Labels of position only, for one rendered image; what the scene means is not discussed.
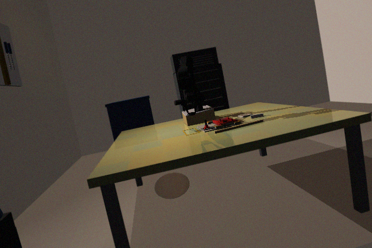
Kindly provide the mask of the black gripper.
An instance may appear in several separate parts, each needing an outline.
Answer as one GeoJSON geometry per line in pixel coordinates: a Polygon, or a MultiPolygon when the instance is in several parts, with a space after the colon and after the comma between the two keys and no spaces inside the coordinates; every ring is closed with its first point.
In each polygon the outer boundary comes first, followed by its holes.
{"type": "Polygon", "coordinates": [[[185,110],[187,111],[188,115],[189,115],[189,112],[188,112],[188,109],[187,109],[187,104],[185,104],[186,102],[190,102],[190,101],[194,101],[194,110],[195,110],[195,113],[196,113],[196,108],[197,108],[197,104],[199,102],[199,100],[205,100],[205,96],[204,95],[200,95],[200,96],[197,96],[194,100],[189,100],[187,101],[187,99],[185,98],[185,93],[188,93],[192,90],[192,88],[190,89],[184,89],[183,90],[183,93],[184,93],[184,99],[185,100],[175,100],[174,101],[174,105],[181,105],[181,106],[184,106],[185,110]]]}

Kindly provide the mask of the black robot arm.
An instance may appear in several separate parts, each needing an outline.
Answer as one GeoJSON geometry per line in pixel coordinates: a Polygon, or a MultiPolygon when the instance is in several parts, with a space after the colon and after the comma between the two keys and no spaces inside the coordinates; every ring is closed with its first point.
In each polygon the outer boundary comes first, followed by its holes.
{"type": "MultiPolygon", "coordinates": [[[[187,101],[194,100],[197,96],[202,95],[200,91],[196,87],[194,75],[192,72],[193,68],[193,60],[191,57],[183,56],[180,58],[180,64],[181,67],[178,69],[177,77],[179,82],[179,87],[183,89],[190,89],[192,90],[188,93],[185,93],[185,98],[187,101]]],[[[197,104],[196,112],[203,111],[202,102],[204,100],[201,100],[197,104]]]]}

